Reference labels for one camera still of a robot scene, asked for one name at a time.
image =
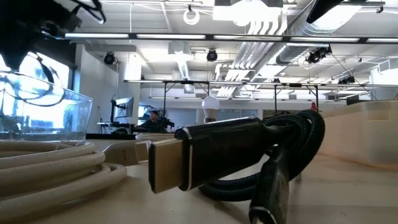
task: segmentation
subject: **gold-plated hdmi plug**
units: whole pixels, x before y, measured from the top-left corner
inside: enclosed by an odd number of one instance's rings
[[[174,136],[149,149],[149,182],[155,193],[174,187],[191,190],[254,165],[277,139],[255,117],[186,126]]]
[[[182,140],[153,142],[149,148],[149,182],[154,193],[178,187],[183,181]]]

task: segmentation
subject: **light bulb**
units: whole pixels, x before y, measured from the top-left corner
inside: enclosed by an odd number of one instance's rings
[[[218,110],[220,107],[219,101],[214,96],[207,96],[201,103],[201,107],[205,109]]]
[[[207,96],[201,103],[205,112],[205,123],[216,121],[217,110],[220,107],[219,101],[214,96]]]

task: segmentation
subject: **clear plastic container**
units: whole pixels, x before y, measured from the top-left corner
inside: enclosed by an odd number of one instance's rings
[[[398,101],[369,101],[322,113],[320,153],[398,169]]]
[[[0,72],[0,139],[81,141],[92,99],[14,72]]]

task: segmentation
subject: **desk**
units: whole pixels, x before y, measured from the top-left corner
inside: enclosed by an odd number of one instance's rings
[[[126,124],[126,123],[110,123],[110,122],[101,122],[97,123],[99,125],[100,134],[102,134],[102,128],[127,128],[129,130],[129,134],[132,134],[135,124]]]
[[[128,167],[127,177],[98,197],[26,223],[249,224],[249,201],[214,202],[197,189],[154,195],[147,176],[147,163]],[[289,224],[397,224],[398,172],[317,155],[301,177],[290,182],[289,204]]]

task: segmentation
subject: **black braided cable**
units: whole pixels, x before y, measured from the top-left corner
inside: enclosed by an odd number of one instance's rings
[[[292,126],[294,132],[284,139],[289,149],[289,177],[292,180],[311,162],[322,143],[325,122],[320,114],[304,110],[296,115],[276,116],[264,122],[266,126]],[[250,200],[256,189],[259,173],[236,180],[216,180],[199,187],[200,191],[213,200],[238,202]]]

